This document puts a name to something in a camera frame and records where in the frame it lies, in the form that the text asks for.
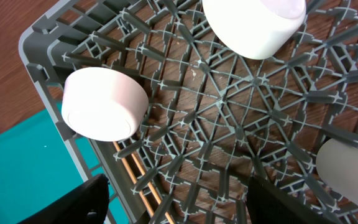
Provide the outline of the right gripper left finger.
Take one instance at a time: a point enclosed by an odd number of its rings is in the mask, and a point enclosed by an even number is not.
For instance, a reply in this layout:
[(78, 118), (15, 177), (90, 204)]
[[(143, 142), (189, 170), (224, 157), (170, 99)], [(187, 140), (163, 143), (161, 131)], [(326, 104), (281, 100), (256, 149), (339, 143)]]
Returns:
[(108, 178), (98, 174), (21, 224), (103, 224), (109, 204)]

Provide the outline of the pink bowl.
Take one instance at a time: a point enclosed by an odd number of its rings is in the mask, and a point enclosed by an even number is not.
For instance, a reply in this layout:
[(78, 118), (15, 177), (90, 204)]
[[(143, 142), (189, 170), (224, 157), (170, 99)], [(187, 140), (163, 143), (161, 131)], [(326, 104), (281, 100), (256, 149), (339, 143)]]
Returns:
[(97, 141), (131, 137), (149, 106), (133, 78), (108, 68), (86, 67), (65, 80), (62, 118), (78, 134)]

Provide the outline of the white bowl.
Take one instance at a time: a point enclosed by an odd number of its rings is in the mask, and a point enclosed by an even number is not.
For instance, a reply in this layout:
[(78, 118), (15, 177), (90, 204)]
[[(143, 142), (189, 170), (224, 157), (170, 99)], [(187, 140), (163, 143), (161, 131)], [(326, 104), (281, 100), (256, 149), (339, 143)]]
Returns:
[(203, 0), (202, 5), (217, 37), (254, 60), (273, 56), (306, 16), (305, 0)]

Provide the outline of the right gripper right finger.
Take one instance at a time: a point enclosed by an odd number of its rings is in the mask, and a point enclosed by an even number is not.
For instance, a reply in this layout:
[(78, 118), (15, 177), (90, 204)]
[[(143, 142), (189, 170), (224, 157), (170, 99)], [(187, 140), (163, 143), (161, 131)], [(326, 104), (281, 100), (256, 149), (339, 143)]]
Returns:
[(249, 179), (246, 205), (255, 224), (331, 223), (259, 175)]

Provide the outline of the small white cup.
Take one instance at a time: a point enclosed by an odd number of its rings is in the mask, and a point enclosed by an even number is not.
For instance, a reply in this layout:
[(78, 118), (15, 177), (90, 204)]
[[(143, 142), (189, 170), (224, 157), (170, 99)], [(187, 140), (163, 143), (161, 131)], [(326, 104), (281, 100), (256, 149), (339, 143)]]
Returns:
[(317, 153), (316, 170), (325, 184), (358, 205), (358, 148), (326, 141)]

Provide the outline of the wooden chopstick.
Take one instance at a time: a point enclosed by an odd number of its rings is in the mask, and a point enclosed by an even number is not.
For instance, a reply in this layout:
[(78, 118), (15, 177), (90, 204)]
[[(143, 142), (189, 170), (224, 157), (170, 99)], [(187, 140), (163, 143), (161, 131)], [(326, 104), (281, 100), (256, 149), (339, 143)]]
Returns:
[[(141, 164), (140, 161), (138, 160), (138, 157), (137, 157), (134, 153), (132, 153), (131, 156), (132, 156), (132, 158), (133, 158), (133, 160), (134, 160), (136, 166), (138, 167), (140, 173), (141, 173), (142, 175), (145, 175), (145, 174), (146, 174), (146, 171), (145, 171), (145, 169), (142, 167), (142, 164)], [(153, 185), (152, 180), (151, 180), (147, 185), (148, 185), (148, 187), (149, 187), (149, 189), (150, 189), (152, 195), (154, 196), (156, 202), (160, 205), (160, 204), (162, 203), (162, 198), (161, 198), (160, 194), (158, 193), (158, 191), (156, 190), (155, 186)], [(174, 221), (174, 219), (172, 218), (172, 216), (169, 214), (169, 212), (166, 212), (166, 213), (165, 213), (165, 216), (166, 216), (166, 218), (167, 218), (167, 220), (168, 220), (168, 222), (169, 222), (170, 224), (175, 224), (175, 221)]]
[[(114, 144), (114, 147), (116, 148), (116, 151), (119, 152), (121, 150), (121, 148), (119, 147), (118, 143), (114, 141), (113, 144)], [(124, 164), (124, 167), (125, 167), (127, 173), (129, 174), (132, 183), (135, 184), (137, 182), (137, 178), (134, 175), (129, 163), (127, 162), (127, 160), (125, 158), (121, 159), (121, 161)], [(143, 192), (140, 192), (139, 195), (140, 195), (149, 215), (152, 217), (154, 215), (154, 211), (153, 211), (153, 208), (150, 205), (148, 199), (144, 196)]]

